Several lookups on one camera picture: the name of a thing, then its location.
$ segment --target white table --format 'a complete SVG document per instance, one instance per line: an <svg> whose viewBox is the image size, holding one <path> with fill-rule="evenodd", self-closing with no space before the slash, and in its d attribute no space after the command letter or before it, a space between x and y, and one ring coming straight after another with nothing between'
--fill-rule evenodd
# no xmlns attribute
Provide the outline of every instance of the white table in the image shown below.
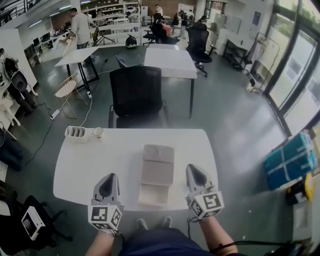
<svg viewBox="0 0 320 256"><path fill-rule="evenodd" d="M146 49L144 65L161 69L164 78L191 79L189 118L192 116L194 102L194 87L197 69L189 52L186 50L169 48L165 46L153 46Z"/></svg>
<svg viewBox="0 0 320 256"><path fill-rule="evenodd" d="M53 194L70 202L90 205L95 185L115 173L119 179L119 201L126 211L172 211L187 209L189 193L186 167L195 164L210 175L218 189L214 154L206 133L201 129L104 129L101 141L87 129L86 144L63 142L55 167ZM165 207L138 204L140 169L145 144L174 148L173 185Z"/></svg>
<svg viewBox="0 0 320 256"><path fill-rule="evenodd" d="M91 67L93 69L93 72L95 74L95 78L93 78L93 79L88 81L81 63L84 62L85 59L87 59L91 54L93 54L98 49L99 49L99 47L90 47L90 48L73 50L72 52L70 52L69 54L64 56L64 58L62 58L62 60L60 60L57 64L55 64L55 67L66 65L66 69L67 69L68 75L70 77L71 76L71 72L70 72L69 65L77 63L78 67L79 67L79 70L80 70L80 74L81 74L83 83L84 83L84 85L79 86L78 88L80 89L83 86L85 86L90 91L89 83L98 80L99 79L99 75L98 75L98 72L97 72L97 70L95 68L94 63L92 62L92 59L89 58L90 59L90 65L91 65Z"/></svg>

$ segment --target white cable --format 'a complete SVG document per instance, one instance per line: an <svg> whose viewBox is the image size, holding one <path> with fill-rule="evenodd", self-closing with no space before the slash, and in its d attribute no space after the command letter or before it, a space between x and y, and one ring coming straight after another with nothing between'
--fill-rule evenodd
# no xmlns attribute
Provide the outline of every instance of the white cable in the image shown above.
<svg viewBox="0 0 320 256"><path fill-rule="evenodd" d="M82 127L82 126L84 125L84 123L86 122L87 117L88 117L88 114L89 114L89 112L90 112L90 110L91 110L91 106L92 106L92 97L91 97L91 103L90 103L89 111L88 111L88 113L86 113L85 119L84 119L83 123L80 125L80 127Z"/></svg>

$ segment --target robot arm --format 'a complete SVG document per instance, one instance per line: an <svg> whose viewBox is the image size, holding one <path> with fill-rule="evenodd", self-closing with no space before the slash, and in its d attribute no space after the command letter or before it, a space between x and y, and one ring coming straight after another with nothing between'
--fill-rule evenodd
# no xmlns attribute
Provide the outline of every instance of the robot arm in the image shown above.
<svg viewBox="0 0 320 256"><path fill-rule="evenodd" d="M110 173L95 185L91 205L88 206L89 223L96 229L114 236L124 209L119 202L119 195L118 177L115 173Z"/></svg>
<svg viewBox="0 0 320 256"><path fill-rule="evenodd" d="M190 190L186 201L196 217L201 220L217 215L225 207L221 192L199 166L188 164L185 172Z"/></svg>

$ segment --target table leg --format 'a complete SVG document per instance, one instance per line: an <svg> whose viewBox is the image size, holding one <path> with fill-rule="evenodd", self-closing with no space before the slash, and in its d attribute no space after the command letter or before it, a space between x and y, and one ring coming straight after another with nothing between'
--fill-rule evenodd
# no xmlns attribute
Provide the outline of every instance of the table leg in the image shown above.
<svg viewBox="0 0 320 256"><path fill-rule="evenodd" d="M82 64L78 63L78 66L79 66L79 70L80 70L80 74L81 74L84 86L88 89L89 92L91 92Z"/></svg>
<svg viewBox="0 0 320 256"><path fill-rule="evenodd" d="M70 67L69 67L69 65L66 65L66 70L68 71L68 76L70 77L70 76L71 76L71 72L70 72Z"/></svg>
<svg viewBox="0 0 320 256"><path fill-rule="evenodd" d="M194 106L194 88L195 88L195 80L191 79L189 119L192 116L192 109Z"/></svg>
<svg viewBox="0 0 320 256"><path fill-rule="evenodd" d="M97 72L97 70L96 70L96 68L95 68L95 64L94 64L94 62L92 61L91 58L90 58L90 65L91 65L91 67L92 67L92 69L93 69L93 72L94 72L94 74L95 74L96 79L99 79L99 75L98 75L98 72Z"/></svg>

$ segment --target white device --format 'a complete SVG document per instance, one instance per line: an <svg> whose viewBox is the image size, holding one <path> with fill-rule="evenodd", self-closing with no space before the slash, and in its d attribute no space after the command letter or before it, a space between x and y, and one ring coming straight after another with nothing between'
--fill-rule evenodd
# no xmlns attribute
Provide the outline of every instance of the white device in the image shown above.
<svg viewBox="0 0 320 256"><path fill-rule="evenodd" d="M46 226L33 206L29 206L21 222L32 241L36 240L40 229Z"/></svg>
<svg viewBox="0 0 320 256"><path fill-rule="evenodd" d="M188 164L185 171L190 190L186 197L188 206L199 220L217 215L225 207L221 192L217 191L199 166Z"/></svg>
<svg viewBox="0 0 320 256"><path fill-rule="evenodd" d="M113 236L118 231L123 206L119 202L119 180L115 173L103 177L93 190L91 205L88 205L88 221L97 230Z"/></svg>

